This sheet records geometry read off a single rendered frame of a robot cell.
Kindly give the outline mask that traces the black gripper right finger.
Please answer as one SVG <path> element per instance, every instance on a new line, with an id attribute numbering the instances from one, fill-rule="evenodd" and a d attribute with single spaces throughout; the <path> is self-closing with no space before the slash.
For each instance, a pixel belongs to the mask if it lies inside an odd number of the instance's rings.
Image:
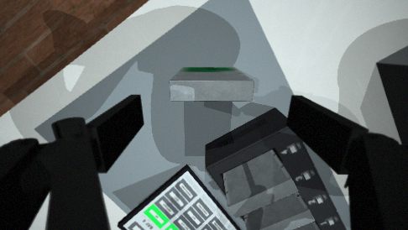
<path id="1" fill-rule="evenodd" d="M 286 126 L 338 175 L 348 175 L 351 230 L 408 230 L 408 145 L 302 96 Z"/>

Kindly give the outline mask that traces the black status display screen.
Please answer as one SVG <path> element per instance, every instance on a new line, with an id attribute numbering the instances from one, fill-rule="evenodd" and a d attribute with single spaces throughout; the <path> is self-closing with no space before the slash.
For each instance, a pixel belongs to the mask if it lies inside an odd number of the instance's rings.
<path id="1" fill-rule="evenodd" d="M 185 165 L 118 222 L 121 230 L 241 230 Z"/>

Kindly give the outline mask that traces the grey flat mat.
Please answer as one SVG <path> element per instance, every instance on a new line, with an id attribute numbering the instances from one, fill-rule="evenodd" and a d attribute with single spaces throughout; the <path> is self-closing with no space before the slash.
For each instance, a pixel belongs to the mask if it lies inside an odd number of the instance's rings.
<path id="1" fill-rule="evenodd" d="M 170 79 L 182 67 L 235 67 L 254 80 L 251 102 L 172 102 Z M 34 130 L 48 143 L 51 124 L 89 123 L 130 95 L 141 95 L 144 126 L 106 174 L 102 192 L 126 214 L 188 165 L 241 230 L 241 217 L 206 170 L 205 145 L 277 108 L 290 88 L 249 0 L 209 0 Z"/>

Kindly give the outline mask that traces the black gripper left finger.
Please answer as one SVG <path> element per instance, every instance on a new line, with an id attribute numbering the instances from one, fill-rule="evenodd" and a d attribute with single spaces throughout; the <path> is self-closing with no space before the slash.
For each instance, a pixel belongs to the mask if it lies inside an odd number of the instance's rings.
<path id="1" fill-rule="evenodd" d="M 110 170 L 143 126 L 141 96 L 130 95 L 87 124 L 52 123 L 54 142 L 2 145 L 0 230 L 29 230 L 49 194 L 45 230 L 111 230 L 98 173 Z"/>

